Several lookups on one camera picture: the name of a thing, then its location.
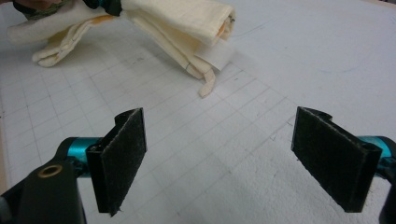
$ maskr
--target white tag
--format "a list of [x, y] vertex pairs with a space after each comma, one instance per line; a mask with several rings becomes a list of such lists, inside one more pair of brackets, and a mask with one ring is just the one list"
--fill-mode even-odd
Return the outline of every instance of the white tag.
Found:
[[208, 46], [201, 43], [195, 51], [195, 56], [212, 64], [215, 68], [221, 71], [221, 69], [223, 69], [231, 60], [234, 53], [235, 49], [232, 46], [230, 46], [226, 41], [219, 39], [214, 46]]

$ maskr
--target cream cloth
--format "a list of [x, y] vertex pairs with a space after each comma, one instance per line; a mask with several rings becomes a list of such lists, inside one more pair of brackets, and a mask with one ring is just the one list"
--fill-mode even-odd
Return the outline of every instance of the cream cloth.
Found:
[[[188, 73], [205, 78], [199, 93], [207, 96], [215, 84], [212, 64], [194, 53], [202, 44], [213, 46], [229, 37], [233, 8], [209, 0], [122, 0], [121, 4], [122, 18], [148, 33]], [[49, 67], [72, 51], [91, 27], [113, 19], [104, 15], [102, 9], [92, 10], [74, 0], [47, 18], [9, 27], [8, 39], [15, 45], [48, 39], [33, 61]]]

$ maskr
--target folded cloth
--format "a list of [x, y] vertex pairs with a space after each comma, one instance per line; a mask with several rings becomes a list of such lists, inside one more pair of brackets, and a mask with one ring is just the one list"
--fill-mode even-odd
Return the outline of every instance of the folded cloth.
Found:
[[104, 15], [107, 14], [102, 8], [93, 10], [82, 0], [73, 0], [46, 18], [8, 27], [7, 37], [14, 45], [35, 43], [47, 40], [72, 25]]
[[93, 26], [104, 21], [112, 21], [115, 17], [110, 15], [96, 17], [78, 24], [49, 38], [49, 43], [42, 50], [33, 54], [32, 60], [43, 67], [51, 67], [66, 57], [81, 40], [82, 36]]
[[[201, 45], [213, 46], [226, 40], [232, 29], [234, 10], [211, 0], [121, 0], [121, 17], [135, 23], [175, 59], [188, 73], [204, 78], [200, 89], [207, 96], [215, 84], [212, 64], [194, 53]], [[113, 18], [102, 9], [92, 10], [81, 0], [73, 0], [57, 13], [8, 28], [15, 45], [48, 39], [49, 44], [33, 56], [41, 66], [53, 66], [74, 49], [93, 26]]]

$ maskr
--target grid pattern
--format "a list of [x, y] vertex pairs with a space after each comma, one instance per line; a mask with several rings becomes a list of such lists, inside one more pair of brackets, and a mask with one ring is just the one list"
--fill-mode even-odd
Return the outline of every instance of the grid pattern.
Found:
[[[148, 153], [121, 212], [113, 218], [98, 214], [91, 180], [78, 180], [89, 223], [375, 223], [388, 192], [386, 182], [375, 179], [362, 214], [346, 214], [297, 161], [290, 142], [297, 104], [329, 109], [341, 117], [346, 128], [366, 121], [366, 126], [352, 131], [374, 128], [395, 137], [394, 128], [375, 117], [375, 113], [385, 116], [395, 110], [386, 106], [394, 92], [388, 91], [387, 84], [395, 80], [390, 76], [394, 63], [382, 61], [389, 67], [377, 77], [382, 82], [373, 82], [364, 73], [358, 84], [342, 79], [351, 84], [353, 94], [363, 93], [359, 85], [369, 81], [385, 88], [382, 95], [364, 95], [383, 108], [382, 113], [369, 114], [376, 121], [367, 121], [363, 115], [350, 119], [353, 106], [362, 108], [365, 102], [353, 98], [352, 91], [344, 91], [342, 85], [334, 87], [336, 79], [349, 66], [362, 63], [364, 57], [390, 55], [392, 49], [375, 49], [375, 43], [390, 43], [395, 32], [384, 31], [379, 40], [362, 49], [359, 43], [347, 48], [351, 42], [346, 42], [345, 51], [329, 51], [344, 40], [319, 32], [302, 40], [319, 28], [296, 14], [320, 9], [317, 1], [305, 1], [315, 3], [312, 6], [263, 1], [256, 7], [228, 2], [235, 5], [241, 18], [231, 40], [238, 53], [217, 73], [215, 89], [205, 99], [197, 93], [204, 82], [186, 74], [128, 21], [90, 30], [76, 49], [52, 68], [31, 62], [32, 52], [43, 43], [12, 47], [2, 39], [0, 99], [9, 186], [51, 159], [66, 137], [103, 136], [114, 126], [116, 115], [143, 107]], [[368, 3], [352, 2], [346, 6], [357, 6], [355, 9], [363, 12], [368, 7]], [[334, 7], [332, 3], [320, 4]], [[371, 9], [390, 10], [382, 6]], [[331, 12], [329, 9], [322, 19], [329, 19]], [[378, 28], [376, 20], [372, 19], [378, 32], [388, 29], [386, 25]], [[306, 23], [315, 26], [302, 26]], [[332, 32], [348, 30], [337, 30], [337, 22], [326, 24]], [[302, 33], [295, 25], [300, 25]], [[349, 34], [364, 34], [363, 28]], [[276, 38], [288, 34], [301, 39]], [[327, 40], [331, 42], [320, 45]], [[317, 57], [323, 53], [321, 49], [302, 49], [298, 44], [308, 42], [325, 47], [331, 54], [329, 63]], [[349, 63], [337, 58], [346, 53], [357, 58]], [[358, 66], [361, 69], [354, 72], [376, 69], [370, 66]], [[342, 93], [352, 97], [353, 106]]]

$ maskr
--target table surface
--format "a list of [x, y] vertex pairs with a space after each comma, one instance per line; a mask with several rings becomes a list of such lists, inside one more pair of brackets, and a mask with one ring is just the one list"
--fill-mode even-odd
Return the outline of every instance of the table surface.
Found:
[[347, 214], [290, 150], [298, 105], [356, 135], [396, 139], [396, 7], [372, 0], [226, 0], [236, 53], [214, 91], [186, 74], [127, 20], [91, 29], [51, 68], [44, 43], [12, 46], [23, 21], [0, 7], [0, 100], [8, 186], [69, 136], [103, 136], [143, 106], [148, 153], [121, 212], [89, 223], [377, 223], [389, 190], [375, 178], [363, 212]]

